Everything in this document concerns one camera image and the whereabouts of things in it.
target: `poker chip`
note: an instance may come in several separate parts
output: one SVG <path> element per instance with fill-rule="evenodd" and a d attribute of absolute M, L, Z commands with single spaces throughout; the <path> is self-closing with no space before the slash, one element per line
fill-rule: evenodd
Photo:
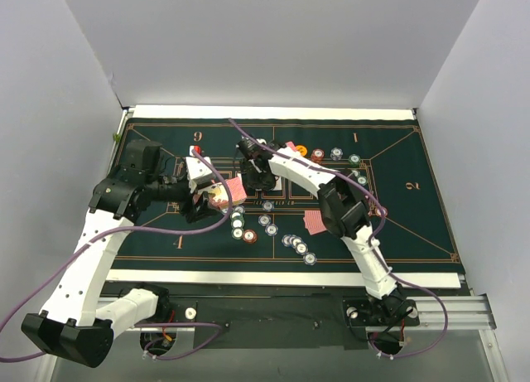
<path fill-rule="evenodd" d="M 272 201 L 264 201 L 262 205 L 263 210 L 270 212 L 274 209 L 274 203 Z"/>
<path fill-rule="evenodd" d="M 307 155 L 306 146 L 302 146 L 301 144 L 299 144 L 298 146 L 296 146 L 296 150 L 300 153 L 302 157 L 305 157 Z"/>
<path fill-rule="evenodd" d="M 294 239 L 291 240 L 291 247 L 292 247 L 292 248 L 296 248 L 296 246 L 297 246 L 299 243 L 303 243 L 303 241 L 301 240 L 300 237 L 295 237 Z"/>
<path fill-rule="evenodd" d="M 361 157 L 359 157 L 357 154 L 352 154 L 348 157 L 348 162 L 352 167 L 358 167 L 361 163 Z"/>
<path fill-rule="evenodd" d="M 271 217 L 269 215 L 261 215 L 259 218 L 258 218 L 258 223 L 261 225 L 261 226 L 267 226 L 267 225 L 270 225 L 271 224 Z"/>
<path fill-rule="evenodd" d="M 265 233 L 267 233 L 267 235 L 271 235 L 271 236 L 277 235 L 278 234 L 278 226 L 276 226 L 276 225 L 267 226 L 265 228 Z"/>
<path fill-rule="evenodd" d="M 232 229 L 242 229 L 245 226 L 245 221 L 241 219 L 232 219 Z"/>
<path fill-rule="evenodd" d="M 311 154 L 311 160 L 317 164 L 320 164 L 324 159 L 324 150 L 316 148 Z"/>
<path fill-rule="evenodd" d="M 292 236 L 291 235 L 284 235 L 282 237 L 282 244 L 284 247 L 288 247 L 290 244 L 289 244 L 289 239 L 291 238 Z"/>
<path fill-rule="evenodd" d="M 243 229 L 234 229 L 232 230 L 233 239 L 242 239 L 243 238 Z"/>
<path fill-rule="evenodd" d="M 383 207 L 383 212 L 385 216 L 388 215 L 388 210 L 385 207 Z M 379 210 L 379 208 L 375 209 L 375 215 L 381 217 L 381 211 Z"/>
<path fill-rule="evenodd" d="M 241 212 L 237 212 L 236 210 L 232 212 L 232 215 L 230 215 L 230 219 L 239 219 L 243 218 L 243 214 Z"/>
<path fill-rule="evenodd" d="M 339 161 L 342 158 L 342 155 L 343 155 L 342 150 L 339 149 L 338 147 L 333 147 L 331 149 L 330 157 L 333 161 Z"/>
<path fill-rule="evenodd" d="M 308 264 L 310 266 L 314 265 L 316 263 L 316 255 L 312 252 L 308 252 L 304 255 L 304 264 Z"/>
<path fill-rule="evenodd" d="M 254 230 L 245 230 L 243 232 L 243 241 L 248 244 L 254 244 L 258 241 L 258 235 Z"/>
<path fill-rule="evenodd" d="M 297 254 L 303 255 L 303 254 L 307 254 L 307 252 L 309 251 L 309 248 L 307 248 L 307 244 L 306 243 L 299 243 L 295 247 L 295 251 L 296 251 Z"/>

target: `printed number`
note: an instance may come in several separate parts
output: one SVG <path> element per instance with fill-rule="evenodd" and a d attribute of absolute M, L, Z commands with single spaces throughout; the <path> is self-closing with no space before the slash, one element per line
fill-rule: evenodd
<path fill-rule="evenodd" d="M 175 245 L 177 249 L 182 249 L 182 236 L 179 237 L 179 239 L 176 239 L 173 245 Z"/>
<path fill-rule="evenodd" d="M 408 181 L 405 187 L 407 188 L 407 190 L 420 190 L 420 184 L 417 181 L 415 181 L 414 183 Z"/>

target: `gray wall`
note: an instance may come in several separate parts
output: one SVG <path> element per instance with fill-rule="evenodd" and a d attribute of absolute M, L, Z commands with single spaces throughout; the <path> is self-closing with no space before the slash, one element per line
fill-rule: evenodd
<path fill-rule="evenodd" d="M 123 104 L 417 107 L 478 0 L 66 0 Z"/>
<path fill-rule="evenodd" d="M 419 120 L 471 285 L 528 380 L 530 0 L 480 0 Z"/>
<path fill-rule="evenodd" d="M 121 109 L 65 0 L 0 0 L 0 316 L 71 254 Z M 0 336 L 4 356 L 36 348 L 24 307 Z M 40 360 L 0 365 L 2 382 L 32 381 Z"/>

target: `white strip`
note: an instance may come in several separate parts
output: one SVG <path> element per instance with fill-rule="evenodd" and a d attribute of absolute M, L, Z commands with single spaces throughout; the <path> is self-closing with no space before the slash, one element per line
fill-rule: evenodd
<path fill-rule="evenodd" d="M 384 119 L 414 120 L 411 110 L 138 105 L 134 118 Z"/>
<path fill-rule="evenodd" d="M 396 273 L 425 288 L 460 288 L 458 273 Z M 107 281 L 284 285 L 303 287 L 364 287 L 361 273 L 189 272 L 176 270 L 112 269 Z"/>

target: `poker table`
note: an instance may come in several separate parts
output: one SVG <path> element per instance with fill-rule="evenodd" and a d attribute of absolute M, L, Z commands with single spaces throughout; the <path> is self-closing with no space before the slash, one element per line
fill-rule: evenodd
<path fill-rule="evenodd" d="M 311 155 L 315 148 L 325 151 L 324 167 L 351 173 L 347 157 L 358 154 L 357 169 L 368 178 L 365 186 L 388 210 L 384 229 L 378 235 L 381 250 L 397 273 L 464 273 L 451 228 L 436 186 L 426 153 L 421 129 L 415 119 L 407 120 L 338 120 L 330 115 L 316 119 L 240 119 L 243 129 L 256 138 L 292 141 L 304 146 Z M 236 176 L 239 163 L 235 158 L 238 132 L 226 119 L 218 118 L 127 118 L 117 145 L 113 165 L 120 162 L 125 146 L 133 140 L 149 139 L 162 144 L 166 173 L 178 174 L 190 145 L 199 145 L 204 155 L 225 178 Z M 342 149 L 340 160 L 330 159 L 333 147 Z M 229 223 L 204 235 L 171 236 L 134 233 L 124 241 L 115 259 L 109 279 L 121 279 L 134 273 L 142 275 L 182 276 L 193 282 L 214 282 L 220 275 L 260 276 L 262 283 L 285 282 L 289 276 L 310 282 L 325 276 L 324 282 L 359 274 L 351 254 L 342 241 L 328 232 L 309 235 L 303 217 L 306 210 L 318 210 L 316 198 L 299 186 L 281 180 L 274 191 L 248 191 L 244 228 L 254 230 L 258 240 L 253 244 L 234 239 Z M 264 201 L 274 209 L 265 212 Z M 278 226 L 276 236 L 268 236 L 258 217 L 269 214 Z M 380 223 L 371 209 L 374 226 Z M 173 230 L 190 230 L 213 224 L 219 216 L 187 224 L 176 203 L 153 203 L 137 225 Z M 304 264 L 293 248 L 282 244 L 283 235 L 298 235 L 317 257 L 315 265 Z"/>

